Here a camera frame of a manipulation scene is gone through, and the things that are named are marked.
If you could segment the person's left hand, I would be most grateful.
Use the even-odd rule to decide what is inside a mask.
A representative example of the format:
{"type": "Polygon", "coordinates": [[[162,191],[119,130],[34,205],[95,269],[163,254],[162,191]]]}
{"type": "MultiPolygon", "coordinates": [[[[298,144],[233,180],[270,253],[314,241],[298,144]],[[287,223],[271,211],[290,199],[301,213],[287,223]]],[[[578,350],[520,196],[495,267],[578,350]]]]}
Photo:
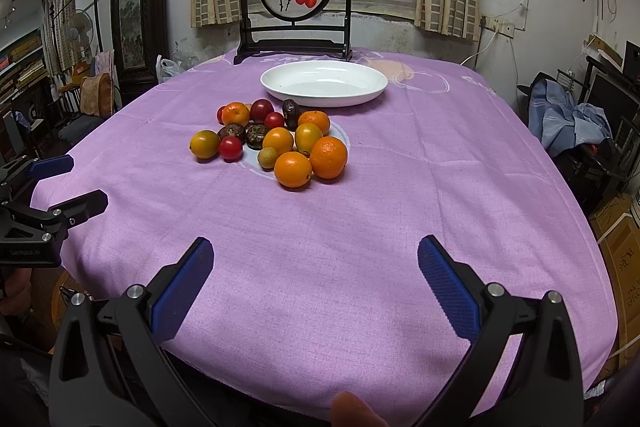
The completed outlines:
{"type": "Polygon", "coordinates": [[[6,279],[6,295],[1,299],[0,312],[5,317],[17,315],[29,310],[32,301],[32,270],[17,269],[6,279]]]}

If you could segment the person's right hand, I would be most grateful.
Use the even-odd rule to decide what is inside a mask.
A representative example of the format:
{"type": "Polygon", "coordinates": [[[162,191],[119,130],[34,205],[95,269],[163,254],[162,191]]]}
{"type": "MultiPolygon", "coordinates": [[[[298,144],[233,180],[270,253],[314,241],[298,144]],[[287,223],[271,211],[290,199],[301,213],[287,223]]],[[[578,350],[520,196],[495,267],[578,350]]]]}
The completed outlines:
{"type": "Polygon", "coordinates": [[[332,427],[387,427],[384,419],[353,393],[343,391],[330,407],[332,427]]]}

